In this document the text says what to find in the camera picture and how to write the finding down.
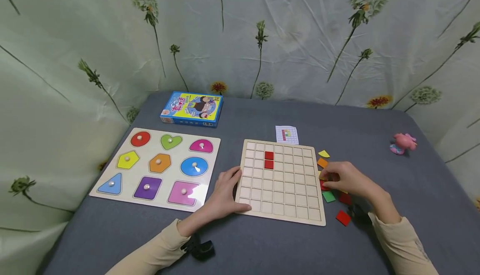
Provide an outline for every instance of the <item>green square tile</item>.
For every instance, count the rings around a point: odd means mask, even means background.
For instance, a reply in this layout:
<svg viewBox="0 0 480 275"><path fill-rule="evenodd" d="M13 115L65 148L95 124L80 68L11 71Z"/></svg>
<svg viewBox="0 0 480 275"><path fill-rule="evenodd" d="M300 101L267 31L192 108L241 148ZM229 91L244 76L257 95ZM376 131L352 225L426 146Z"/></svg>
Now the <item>green square tile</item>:
<svg viewBox="0 0 480 275"><path fill-rule="evenodd" d="M327 203L334 202L335 201L335 196L333 196L332 192L322 192L323 198L325 198L325 201Z"/></svg>

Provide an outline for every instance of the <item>pink pig figure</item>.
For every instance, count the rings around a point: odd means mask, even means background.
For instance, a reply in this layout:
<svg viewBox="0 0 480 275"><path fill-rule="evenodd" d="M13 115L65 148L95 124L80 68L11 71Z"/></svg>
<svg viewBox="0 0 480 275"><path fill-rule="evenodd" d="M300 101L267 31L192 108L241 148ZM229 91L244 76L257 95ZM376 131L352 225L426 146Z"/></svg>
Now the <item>pink pig figure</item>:
<svg viewBox="0 0 480 275"><path fill-rule="evenodd" d="M410 136L408 133L397 133L393 136L395 139L395 143L390 145L390 151L397 155L403 155L405 153L405 149L415 150L417 148L417 143L415 142L417 139L413 136Z"/></svg>

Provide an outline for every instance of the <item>beige sleeve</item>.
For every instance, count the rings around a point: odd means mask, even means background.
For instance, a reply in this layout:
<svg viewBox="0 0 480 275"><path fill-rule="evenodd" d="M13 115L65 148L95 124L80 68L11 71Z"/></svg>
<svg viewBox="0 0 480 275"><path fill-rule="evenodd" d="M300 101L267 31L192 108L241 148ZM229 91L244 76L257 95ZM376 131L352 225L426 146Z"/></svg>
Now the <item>beige sleeve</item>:
<svg viewBox="0 0 480 275"><path fill-rule="evenodd" d="M397 224L385 224L374 213L368 215L395 274L438 275L407 218L402 217Z"/></svg>
<svg viewBox="0 0 480 275"><path fill-rule="evenodd" d="M180 247L190 239L179 234L178 222L179 219L176 219L142 247L120 260L107 275L153 275L176 262L185 254Z"/></svg>

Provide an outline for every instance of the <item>wooden shape puzzle board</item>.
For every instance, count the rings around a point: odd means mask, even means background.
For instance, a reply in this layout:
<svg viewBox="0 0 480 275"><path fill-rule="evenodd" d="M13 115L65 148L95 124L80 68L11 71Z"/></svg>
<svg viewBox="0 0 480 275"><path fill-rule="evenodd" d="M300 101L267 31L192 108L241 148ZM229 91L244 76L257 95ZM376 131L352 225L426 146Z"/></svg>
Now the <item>wooden shape puzzle board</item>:
<svg viewBox="0 0 480 275"><path fill-rule="evenodd" d="M220 139L133 128L90 196L194 212L205 197Z"/></svg>
<svg viewBox="0 0 480 275"><path fill-rule="evenodd" d="M325 226L315 149L245 140L236 202L252 206L245 215Z"/></svg>

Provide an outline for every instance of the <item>table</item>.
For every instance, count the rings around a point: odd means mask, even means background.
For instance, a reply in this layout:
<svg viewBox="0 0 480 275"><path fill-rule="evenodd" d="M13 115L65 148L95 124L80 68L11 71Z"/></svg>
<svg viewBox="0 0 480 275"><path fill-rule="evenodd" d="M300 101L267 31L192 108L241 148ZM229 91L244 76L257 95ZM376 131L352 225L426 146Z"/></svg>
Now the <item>table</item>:
<svg viewBox="0 0 480 275"><path fill-rule="evenodd" d="M133 127L218 137L214 182L221 171L240 164L244 139L274 142L275 125L295 126L301 145L326 149L330 161L351 161L391 193L440 274L478 274L480 214L407 114L226 97L218 128L212 129L161 123L169 96L152 94L119 145ZM393 134L402 132L417 138L410 157L389 150ZM231 215L200 231L202 241L214 243L214 258L202 263L185 255L162 274L394 274L371 230L335 220L340 209L346 207L339 201L325 203L326 227ZM188 215L86 196L41 271L104 274L173 219Z"/></svg>

